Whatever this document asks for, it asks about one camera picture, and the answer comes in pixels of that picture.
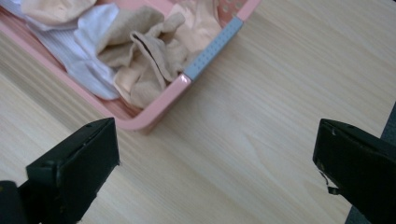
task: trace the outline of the pink basket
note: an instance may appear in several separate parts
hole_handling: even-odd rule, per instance
[[[133,111],[122,100],[105,101],[79,86],[64,67],[57,62],[47,49],[29,32],[24,21],[0,8],[0,30],[13,39],[29,54],[38,59],[55,76],[60,78],[82,98],[88,101],[104,116],[113,117],[117,126],[124,130],[149,131],[179,98],[182,93],[198,78],[207,65],[231,40],[242,27],[249,15],[261,0],[219,0],[218,8],[221,33],[211,44],[186,68],[184,74],[173,81],[166,90],[142,111]],[[143,5],[154,7],[167,15],[177,0],[99,0],[97,5],[115,2],[121,8],[137,9]]]

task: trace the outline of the light wood surface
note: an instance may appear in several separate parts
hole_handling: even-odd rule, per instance
[[[82,223],[344,223],[314,163],[319,120],[380,136],[396,100],[396,3],[263,0],[121,166]],[[0,34],[0,179],[103,118]]]

